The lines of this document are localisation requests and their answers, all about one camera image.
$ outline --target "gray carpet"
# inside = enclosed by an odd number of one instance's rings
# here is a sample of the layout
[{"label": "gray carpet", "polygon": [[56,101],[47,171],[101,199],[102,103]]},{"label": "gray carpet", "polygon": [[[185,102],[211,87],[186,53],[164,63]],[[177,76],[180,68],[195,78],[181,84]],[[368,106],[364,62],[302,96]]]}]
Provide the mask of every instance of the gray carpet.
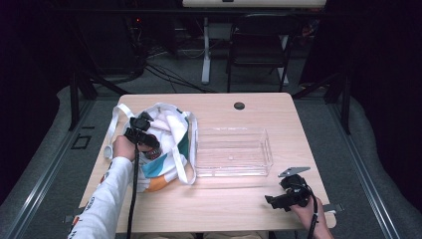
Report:
[{"label": "gray carpet", "polygon": [[[227,76],[225,69],[224,43],[217,45],[212,51],[211,83],[208,86],[200,84],[202,73],[202,56],[197,52],[190,52],[186,56],[180,53],[178,57],[162,54],[150,58],[148,63],[171,70],[186,81],[201,88],[208,88],[216,92],[225,92]],[[284,88],[287,93],[295,93],[300,87],[298,80],[301,75],[305,59],[304,50],[297,47],[294,52],[288,76],[289,85]],[[239,70],[235,72],[233,92],[276,92],[277,74],[267,75],[268,70],[248,72]],[[265,84],[257,82],[258,77],[264,77]],[[197,90],[182,87],[158,79],[152,73],[145,73],[138,79],[127,83],[118,84],[123,89],[137,94],[175,94],[199,93]],[[62,157],[57,173],[53,175],[51,185],[45,185],[46,194],[42,195],[37,210],[29,216],[21,228],[18,238],[64,238],[67,235],[69,224],[63,224],[66,214],[73,212],[79,206],[86,183],[90,176],[94,162],[99,153],[100,146],[106,134],[106,129],[111,117],[111,109],[117,102],[117,95],[103,86],[96,86],[100,93],[95,102],[87,102],[81,98],[84,111],[87,113],[82,118],[75,133],[67,132],[70,125],[69,89],[63,89],[59,94],[61,108],[58,116],[46,135],[36,155],[28,165],[24,175],[16,184],[7,200],[0,207],[0,238],[6,238],[14,230],[14,224],[22,215],[21,209],[25,201],[31,196],[31,191],[37,186],[39,178],[51,165],[52,160]],[[295,101],[299,116],[304,126],[311,149],[316,159],[322,181],[328,197],[332,203],[341,203],[345,211],[336,215],[337,225],[332,229],[335,238],[385,238],[379,220],[374,213],[373,205],[368,200],[367,192],[362,187],[362,182],[356,174],[353,165],[353,156],[349,145],[344,140],[341,128],[336,124],[337,118],[332,114],[332,106],[326,105],[320,96],[323,90],[317,90],[308,99]],[[362,160],[368,168],[379,194],[385,203],[385,208],[391,220],[397,227],[402,238],[420,238],[422,235],[421,215],[401,196],[398,188],[388,175],[382,170],[376,154],[376,144],[371,127],[364,116],[364,112],[356,101],[351,103],[350,111],[351,138],[354,141]],[[85,140],[90,141],[85,149]],[[277,232],[278,238],[294,238],[293,232]],[[305,231],[300,232],[305,238]]]}]

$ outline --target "clear plastic container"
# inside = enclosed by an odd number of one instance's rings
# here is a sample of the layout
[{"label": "clear plastic container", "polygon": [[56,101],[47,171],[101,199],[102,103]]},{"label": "clear plastic container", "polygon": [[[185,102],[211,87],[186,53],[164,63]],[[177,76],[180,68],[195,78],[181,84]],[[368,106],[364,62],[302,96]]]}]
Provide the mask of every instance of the clear plastic container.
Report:
[{"label": "clear plastic container", "polygon": [[267,176],[273,165],[267,131],[256,127],[198,129],[197,176]]}]

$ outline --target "small round object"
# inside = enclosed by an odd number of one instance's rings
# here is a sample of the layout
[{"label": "small round object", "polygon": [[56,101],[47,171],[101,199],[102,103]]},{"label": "small round object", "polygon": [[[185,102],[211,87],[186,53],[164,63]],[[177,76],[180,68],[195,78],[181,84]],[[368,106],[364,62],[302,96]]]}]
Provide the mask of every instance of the small round object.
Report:
[{"label": "small round object", "polygon": [[236,110],[239,110],[240,111],[240,110],[242,110],[242,109],[245,108],[245,104],[243,104],[243,103],[235,103],[234,107],[235,107]]}]

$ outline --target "chair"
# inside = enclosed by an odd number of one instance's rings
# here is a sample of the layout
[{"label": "chair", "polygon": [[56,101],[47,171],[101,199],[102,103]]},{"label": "chair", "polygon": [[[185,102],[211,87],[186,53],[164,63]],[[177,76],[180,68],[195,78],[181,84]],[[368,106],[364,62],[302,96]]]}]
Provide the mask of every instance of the chair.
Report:
[{"label": "chair", "polygon": [[[283,89],[292,40],[302,29],[301,20],[293,15],[248,14],[235,20],[230,34],[227,92],[230,93],[232,66],[283,68],[279,92]],[[286,47],[282,38],[287,36]]]}]

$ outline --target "hand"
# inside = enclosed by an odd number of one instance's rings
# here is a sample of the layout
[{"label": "hand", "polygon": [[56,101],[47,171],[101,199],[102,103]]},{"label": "hand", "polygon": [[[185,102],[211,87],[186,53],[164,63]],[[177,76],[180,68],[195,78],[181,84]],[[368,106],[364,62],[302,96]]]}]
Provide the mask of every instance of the hand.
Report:
[{"label": "hand", "polygon": [[[149,151],[152,149],[152,147],[145,144],[138,145],[137,148],[139,151]],[[119,135],[112,143],[112,157],[115,158],[118,156],[134,161],[134,145],[123,135]]]},{"label": "hand", "polygon": [[[325,214],[323,212],[322,203],[319,198],[316,198],[317,202],[317,224],[314,231],[314,237],[316,239],[319,238],[334,238],[331,234],[331,232],[328,229],[328,226],[326,225],[326,219]],[[294,211],[301,220],[302,224],[304,224],[305,228],[307,230],[310,230],[311,228],[311,221],[313,219],[314,215],[314,200],[310,196],[308,200],[308,205],[306,207],[300,207],[299,205],[293,205],[291,206],[292,211]]]}]

